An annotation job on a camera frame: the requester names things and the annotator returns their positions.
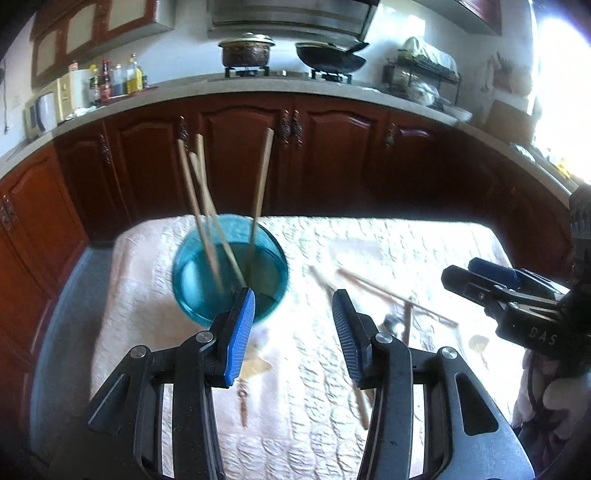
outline table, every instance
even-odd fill
[[[283,248],[290,280],[283,301],[267,320],[253,326],[249,340],[250,351],[272,368],[228,390],[214,390],[228,478],[356,478],[371,405],[353,388],[326,290],[310,266],[330,284],[346,288],[357,310],[378,326],[387,313],[400,313],[402,303],[339,274],[339,267],[453,319],[457,325],[414,309],[409,346],[433,352],[442,346],[456,348],[511,419],[524,350],[498,339],[494,320],[446,291],[440,281],[445,267],[466,268],[473,257],[510,265],[489,229],[399,219],[268,217],[260,223]],[[151,220],[118,238],[91,395],[133,346],[170,348],[203,329],[183,314],[171,289],[175,252],[193,228],[192,216]],[[469,348],[473,335],[489,339],[484,352]],[[164,394],[163,468],[171,476],[172,394],[169,385]],[[422,471],[420,386],[415,386],[414,397],[411,476]]]

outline stove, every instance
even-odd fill
[[[327,82],[347,83],[351,85],[351,82],[353,81],[353,75],[350,73],[326,73],[312,69],[310,72],[310,78],[318,80],[319,76],[322,80]]]
[[[257,69],[241,68],[226,68],[224,70],[224,78],[230,79],[235,77],[253,78],[253,77],[268,77],[269,67],[259,67]]]

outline teal bowl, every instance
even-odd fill
[[[252,219],[239,215],[220,215],[220,224],[232,248],[242,274],[246,277],[249,263],[249,236]],[[191,231],[174,257],[174,298],[188,317],[209,328],[219,313],[232,308],[240,285],[222,248],[217,230],[212,226],[213,243],[217,251],[222,276],[223,294],[213,280],[213,274],[203,243],[196,230]],[[287,260],[277,240],[269,230],[257,225],[255,250],[250,275],[246,283],[255,293],[255,322],[269,316],[285,295],[288,280]]]

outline frying pan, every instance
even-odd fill
[[[326,73],[351,73],[359,70],[365,59],[354,55],[369,43],[358,43],[349,50],[343,50],[331,43],[300,42],[295,44],[297,55],[308,67]]]

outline range hood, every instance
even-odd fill
[[[271,30],[363,41],[379,0],[209,0],[207,4],[213,30]]]

